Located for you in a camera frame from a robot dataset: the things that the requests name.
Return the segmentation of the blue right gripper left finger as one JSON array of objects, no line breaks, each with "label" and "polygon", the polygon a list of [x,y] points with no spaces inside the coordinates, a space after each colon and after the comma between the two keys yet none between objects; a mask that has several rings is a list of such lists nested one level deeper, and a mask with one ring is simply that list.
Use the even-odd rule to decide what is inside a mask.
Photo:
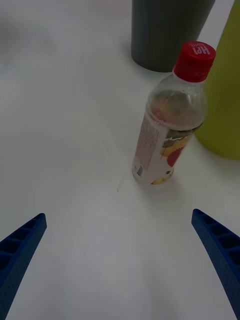
[{"label": "blue right gripper left finger", "polygon": [[26,222],[0,242],[0,319],[6,319],[13,300],[47,229],[44,213]]}]

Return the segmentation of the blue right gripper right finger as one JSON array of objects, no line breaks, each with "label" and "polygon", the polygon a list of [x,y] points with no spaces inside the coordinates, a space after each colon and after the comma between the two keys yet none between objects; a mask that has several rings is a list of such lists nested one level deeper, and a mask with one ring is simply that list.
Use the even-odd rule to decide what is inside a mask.
[{"label": "blue right gripper right finger", "polygon": [[235,316],[240,318],[240,237],[199,209],[193,210],[191,224],[215,268]]}]

